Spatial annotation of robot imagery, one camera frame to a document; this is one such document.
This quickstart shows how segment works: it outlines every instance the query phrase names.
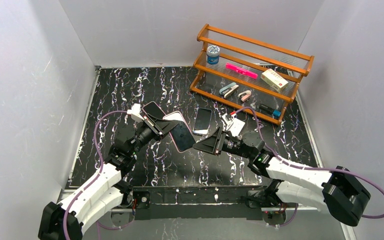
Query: small box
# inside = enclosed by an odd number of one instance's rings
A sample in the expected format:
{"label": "small box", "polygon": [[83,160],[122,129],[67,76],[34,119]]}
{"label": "small box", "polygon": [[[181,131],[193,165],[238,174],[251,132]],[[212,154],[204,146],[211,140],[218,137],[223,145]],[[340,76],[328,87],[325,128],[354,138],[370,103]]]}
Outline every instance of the small box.
{"label": "small box", "polygon": [[261,79],[277,92],[282,91],[288,85],[288,81],[271,68],[261,74]]}

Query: white wall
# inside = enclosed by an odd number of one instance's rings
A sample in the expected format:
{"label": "white wall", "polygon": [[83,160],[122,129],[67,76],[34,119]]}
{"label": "white wall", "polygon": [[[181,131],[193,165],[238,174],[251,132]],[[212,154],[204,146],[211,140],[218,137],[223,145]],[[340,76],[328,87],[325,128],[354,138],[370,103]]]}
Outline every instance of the white wall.
{"label": "white wall", "polygon": [[95,65],[191,66],[204,24],[298,50],[322,0],[60,0]]}
{"label": "white wall", "polygon": [[58,0],[0,0],[0,240],[37,239],[67,181],[94,75]]}
{"label": "white wall", "polygon": [[[300,52],[314,65],[300,86],[322,161],[384,188],[384,1],[326,0]],[[384,213],[373,187],[365,214]],[[384,239],[384,219],[362,219],[361,240]]]}

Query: pink phone case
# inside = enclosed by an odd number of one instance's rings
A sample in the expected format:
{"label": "pink phone case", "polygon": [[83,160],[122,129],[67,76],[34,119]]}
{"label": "pink phone case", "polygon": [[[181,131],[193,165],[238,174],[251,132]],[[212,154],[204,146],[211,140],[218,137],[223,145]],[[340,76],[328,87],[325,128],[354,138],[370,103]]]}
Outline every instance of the pink phone case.
{"label": "pink phone case", "polygon": [[[163,120],[167,120],[166,117],[170,117],[170,115],[173,115],[173,114],[175,114],[175,113],[179,113],[179,114],[180,114],[181,119],[182,119],[182,122],[184,122],[184,124],[186,125],[187,129],[189,130],[190,135],[192,135],[191,129],[189,128],[188,124],[186,124],[186,121],[185,121],[185,119],[183,118],[183,114],[182,114],[180,111],[174,111],[174,112],[172,112],[172,113],[169,113],[169,114],[165,115],[162,119],[163,119]],[[179,148],[178,148],[178,146],[176,145],[176,142],[175,142],[175,140],[173,139],[173,136],[172,136],[172,133],[171,133],[171,132],[170,132],[170,137],[171,137],[171,140],[173,140],[174,146],[176,147],[176,150],[177,150],[179,153],[184,153],[184,152],[187,151],[187,150],[179,151]]]}

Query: orange wooden rack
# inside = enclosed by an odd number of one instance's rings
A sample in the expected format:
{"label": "orange wooden rack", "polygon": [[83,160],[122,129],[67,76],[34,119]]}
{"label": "orange wooden rack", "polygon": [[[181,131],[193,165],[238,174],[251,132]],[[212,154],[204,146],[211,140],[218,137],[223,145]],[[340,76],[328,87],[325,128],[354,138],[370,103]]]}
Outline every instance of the orange wooden rack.
{"label": "orange wooden rack", "polygon": [[[208,24],[204,25],[201,31],[199,31],[196,39],[199,42],[203,42],[203,44],[201,52],[193,63],[193,66],[199,71],[195,80],[190,85],[190,90],[235,109],[242,108],[243,105],[239,105],[197,87],[204,74],[209,73],[229,81],[236,82],[240,85],[246,86],[247,88],[258,90],[263,94],[271,95],[283,103],[278,107],[270,106],[281,112],[280,117],[276,119],[271,115],[260,112],[258,109],[255,109],[255,111],[259,118],[280,125],[285,115],[286,107],[294,101],[295,96],[297,95],[297,90],[300,86],[301,80],[310,73],[314,56],[304,55],[273,44],[216,28]],[[209,44],[220,47],[221,54],[217,64],[207,63],[206,50]],[[258,78],[252,79],[245,75],[236,73],[233,70],[226,69],[226,63],[231,63],[238,67],[257,73]],[[285,89],[281,92],[277,92],[260,79],[261,73],[267,70],[264,65],[275,65],[285,68],[289,72],[294,73],[294,76],[298,77],[277,72],[288,81],[287,87],[285,87]],[[248,109],[246,109],[245,112],[252,114],[252,112]]]}

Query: black smartphone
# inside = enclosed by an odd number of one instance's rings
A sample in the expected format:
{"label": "black smartphone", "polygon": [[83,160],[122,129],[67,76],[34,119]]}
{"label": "black smartphone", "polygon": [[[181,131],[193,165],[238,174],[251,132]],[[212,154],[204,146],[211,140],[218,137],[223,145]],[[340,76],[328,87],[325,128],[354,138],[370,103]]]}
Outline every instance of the black smartphone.
{"label": "black smartphone", "polygon": [[177,151],[179,153],[183,153],[184,151],[192,148],[195,144],[195,139],[182,114],[179,111],[175,111],[165,115],[163,119],[178,121],[178,125],[170,131],[171,138],[173,139]]}
{"label": "black smartphone", "polygon": [[163,119],[166,115],[163,110],[161,110],[160,106],[158,106],[154,101],[151,101],[143,106],[142,111],[144,111],[147,115],[151,115],[157,119]]}
{"label": "black smartphone", "polygon": [[193,127],[193,133],[196,135],[207,135],[208,128],[210,127],[211,114],[213,112],[210,109],[198,108],[198,112],[195,117],[195,126]]}

